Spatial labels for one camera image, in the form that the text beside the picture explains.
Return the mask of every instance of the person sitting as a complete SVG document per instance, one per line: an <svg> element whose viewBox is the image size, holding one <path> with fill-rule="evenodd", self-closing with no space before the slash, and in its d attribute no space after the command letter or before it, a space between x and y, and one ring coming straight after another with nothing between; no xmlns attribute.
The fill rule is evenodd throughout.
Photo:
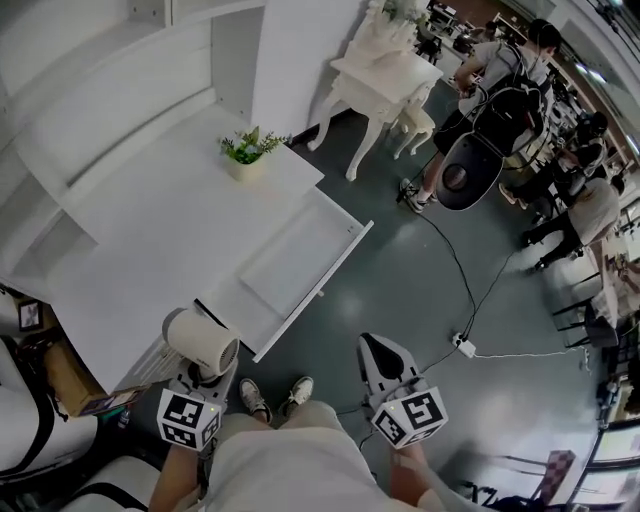
<svg viewBox="0 0 640 512"><path fill-rule="evenodd" d="M547 193L556 183L558 193L566 206L571 206L585 178L591 177L606 157L606 145L602 138L608 121L602 112L595 112L578 123L568 134L567 146L560 149L547 165L529 181L519 187L507 187L500 183L502 195L510 204L519 203L523 210ZM576 179L581 181L576 186Z"/></svg>
<svg viewBox="0 0 640 512"><path fill-rule="evenodd" d="M602 178L589 181L573 205L554 219L522 235L525 246L536 244L556 231L563 240L551 252L540 258L534 269L548 267L554 261L569 256L580 247L603 239L620 217L619 196L624 192L624 180L614 176L611 184Z"/></svg>

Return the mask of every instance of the gray t-shirt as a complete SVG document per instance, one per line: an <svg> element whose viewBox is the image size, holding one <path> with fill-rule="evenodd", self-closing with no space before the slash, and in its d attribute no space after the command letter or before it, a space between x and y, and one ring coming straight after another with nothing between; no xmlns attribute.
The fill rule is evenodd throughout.
<svg viewBox="0 0 640 512"><path fill-rule="evenodd" d="M549 74L547 64L542 58L539 58L537 53L529 48L520 46L518 49L525 61L524 64L529 73L529 79L538 85L542 85ZM488 91L505 76L515 73L518 69L518 57L516 54L505 43L499 41L475 45L473 47L473 56L483 64L485 72L476 93L471 98L461 99L458 103L458 108L464 115L468 114L482 101L485 95L480 89L485 92ZM548 109L551 109L554 102L551 89L549 87L547 91Z"/></svg>
<svg viewBox="0 0 640 512"><path fill-rule="evenodd" d="M594 178L569 208L569 220L583 245L594 241L607 226L618 222L618 193L602 178Z"/></svg>

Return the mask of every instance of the white wall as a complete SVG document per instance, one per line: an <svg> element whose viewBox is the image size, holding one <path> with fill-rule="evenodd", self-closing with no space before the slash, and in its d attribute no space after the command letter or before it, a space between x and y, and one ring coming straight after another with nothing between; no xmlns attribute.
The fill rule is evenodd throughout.
<svg viewBox="0 0 640 512"><path fill-rule="evenodd" d="M269 0L262 28L252 121L281 135L318 122L318 107L364 17L363 0Z"/></svg>

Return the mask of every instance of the foot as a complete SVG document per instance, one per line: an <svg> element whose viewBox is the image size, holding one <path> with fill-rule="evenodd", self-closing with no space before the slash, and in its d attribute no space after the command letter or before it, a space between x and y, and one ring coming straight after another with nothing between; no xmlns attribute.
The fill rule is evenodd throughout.
<svg viewBox="0 0 640 512"><path fill-rule="evenodd" d="M404 201L409 205L409 208L417 214L422 213L429 200L418 201L418 187L412 185L407 178L404 178L400 182L400 191L404 191Z"/></svg>
<svg viewBox="0 0 640 512"><path fill-rule="evenodd" d="M240 381L240 398L245 407L249 409L249 414L253 416L256 412L263 412L267 417L267 423L271 423L271 410L262 398L258 386L251 379Z"/></svg>
<svg viewBox="0 0 640 512"><path fill-rule="evenodd" d="M344 177L347 178L347 181L355 181L357 172L358 172L358 169L349 168L349 170L347 171L347 174L345 174Z"/></svg>
<svg viewBox="0 0 640 512"><path fill-rule="evenodd" d="M504 196L504 198L509 201L509 204L516 204L516 197L503 183L499 183L498 188L500 189L500 193Z"/></svg>
<svg viewBox="0 0 640 512"><path fill-rule="evenodd" d="M291 391L289 391L289 398L282 402L278 411L288 418L296 407L301 406L311 398L311 393L313 393L313 379L311 377L302 377L293 385Z"/></svg>
<svg viewBox="0 0 640 512"><path fill-rule="evenodd" d="M522 236L520 237L520 245L522 246L523 249L526 249L530 245L533 245L533 242L531 242L531 238L529 237L528 231L525 231L524 233L522 233Z"/></svg>

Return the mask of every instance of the black shorts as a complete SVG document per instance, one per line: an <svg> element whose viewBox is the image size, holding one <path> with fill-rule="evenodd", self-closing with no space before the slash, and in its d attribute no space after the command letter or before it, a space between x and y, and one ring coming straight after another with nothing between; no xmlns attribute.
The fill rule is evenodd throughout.
<svg viewBox="0 0 640 512"><path fill-rule="evenodd" d="M440 153L446 155L462 135L472 131L473 123L468 118L465 119L462 112L456 110L433 136L433 143Z"/></svg>

